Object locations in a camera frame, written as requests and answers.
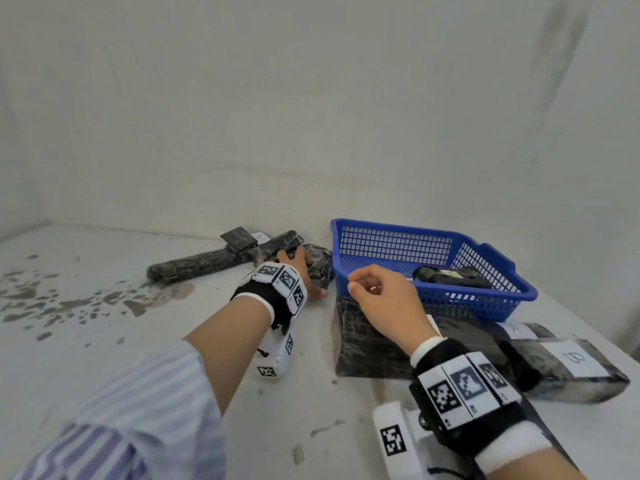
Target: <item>cable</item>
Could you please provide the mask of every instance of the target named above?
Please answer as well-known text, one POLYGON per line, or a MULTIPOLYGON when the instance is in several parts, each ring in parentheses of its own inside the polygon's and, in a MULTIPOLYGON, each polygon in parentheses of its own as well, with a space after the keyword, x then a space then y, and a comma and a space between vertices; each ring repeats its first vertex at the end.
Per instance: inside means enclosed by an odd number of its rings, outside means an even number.
POLYGON ((430 473, 430 475, 448 473, 449 475, 453 475, 455 477, 461 478, 462 480, 469 480, 466 476, 462 475, 462 473, 459 473, 455 470, 450 470, 448 468, 441 468, 441 467, 427 468, 427 472, 430 473))

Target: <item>striped shirt sleeve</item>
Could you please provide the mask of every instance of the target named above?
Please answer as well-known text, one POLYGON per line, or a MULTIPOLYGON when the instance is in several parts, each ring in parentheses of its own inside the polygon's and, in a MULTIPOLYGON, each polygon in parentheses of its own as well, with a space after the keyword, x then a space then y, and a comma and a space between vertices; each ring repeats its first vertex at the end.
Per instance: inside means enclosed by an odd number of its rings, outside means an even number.
POLYGON ((224 446, 202 358, 180 342, 82 401, 13 480, 221 480, 224 446))

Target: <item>left hand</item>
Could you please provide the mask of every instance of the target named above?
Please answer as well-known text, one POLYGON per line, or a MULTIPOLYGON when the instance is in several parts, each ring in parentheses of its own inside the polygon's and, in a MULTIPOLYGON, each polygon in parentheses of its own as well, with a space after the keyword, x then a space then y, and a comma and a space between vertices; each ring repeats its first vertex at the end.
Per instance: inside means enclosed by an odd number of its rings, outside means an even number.
POLYGON ((309 300, 316 301, 320 298, 325 298, 328 295, 327 290, 323 288, 316 288, 311 282, 311 278, 309 278, 309 273, 307 271, 307 265, 313 264, 314 260, 309 256, 304 247, 300 246, 296 250, 296 256, 293 259, 289 259, 289 256, 287 256, 287 253, 284 250, 278 251, 277 256, 278 261, 293 266, 296 268, 297 272, 300 273, 300 277, 302 277, 302 281, 307 288, 309 300))

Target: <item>white table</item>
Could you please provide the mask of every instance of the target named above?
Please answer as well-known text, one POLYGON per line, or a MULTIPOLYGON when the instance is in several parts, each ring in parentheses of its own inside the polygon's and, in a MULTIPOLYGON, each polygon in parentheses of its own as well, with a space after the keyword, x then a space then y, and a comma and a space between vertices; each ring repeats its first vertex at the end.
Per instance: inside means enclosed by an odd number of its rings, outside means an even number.
MULTIPOLYGON (((174 297, 182 299, 169 299, 165 292, 156 301, 162 306, 148 307, 141 315, 137 308, 139 316, 122 299, 111 299, 114 305, 94 299, 93 303, 100 301, 94 319, 93 305, 74 303, 66 304, 76 307, 46 328, 46 318, 29 318, 32 315, 11 322, 2 319, 20 315, 41 296, 54 300, 41 299, 46 308, 60 309, 60 302, 89 298, 98 290, 100 298, 119 290, 133 290, 128 293, 131 299, 139 293, 149 295, 149 289, 140 288, 149 264, 222 245, 206 239, 58 225, 0 244, 0 276, 23 271, 0 282, 0 290, 7 290, 0 297, 0 308, 25 301, 22 307, 0 312, 0 477, 25 464, 55 437, 64 409, 76 398, 143 354, 179 340, 223 306, 251 264, 193 280, 190 293, 189 285, 183 285, 174 297), (5 298, 15 294, 9 288, 33 281, 40 281, 36 297, 5 298), (84 324, 79 320, 83 310, 84 324), (68 313, 76 315, 67 317, 68 313), (46 332, 51 336, 36 339, 46 332)), ((377 404, 395 399, 414 406, 404 381, 335 377, 330 338, 334 302, 332 286, 329 298, 306 309, 295 329, 294 360, 286 377, 268 382, 248 376, 240 385, 224 419, 229 480, 387 478, 371 412, 377 404), (299 465, 292 455, 297 444, 305 456, 299 465)), ((32 310, 37 314, 38 308, 32 310)), ((589 339, 630 377, 625 393, 605 404, 536 402, 535 406, 588 478, 636 477, 640 364, 544 292, 535 302, 519 306, 512 318, 539 322, 558 336, 589 339)))

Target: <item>hand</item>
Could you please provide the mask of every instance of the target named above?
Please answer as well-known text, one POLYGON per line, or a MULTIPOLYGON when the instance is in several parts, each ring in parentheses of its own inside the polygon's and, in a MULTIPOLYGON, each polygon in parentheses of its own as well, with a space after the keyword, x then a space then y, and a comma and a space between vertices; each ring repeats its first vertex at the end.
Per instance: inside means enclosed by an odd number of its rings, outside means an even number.
POLYGON ((311 278, 309 278, 309 273, 307 271, 307 265, 313 264, 314 260, 309 256, 304 247, 300 246, 296 250, 296 256, 293 259, 289 259, 289 256, 287 256, 287 253, 284 250, 278 251, 277 256, 278 261, 293 266, 300 273, 300 277, 302 277, 302 281, 305 283, 310 300, 315 301, 328 295, 327 290, 316 288, 311 282, 311 278))
POLYGON ((348 276, 348 290, 369 322, 407 355, 438 333, 429 323, 418 291, 400 273, 372 264, 348 276))

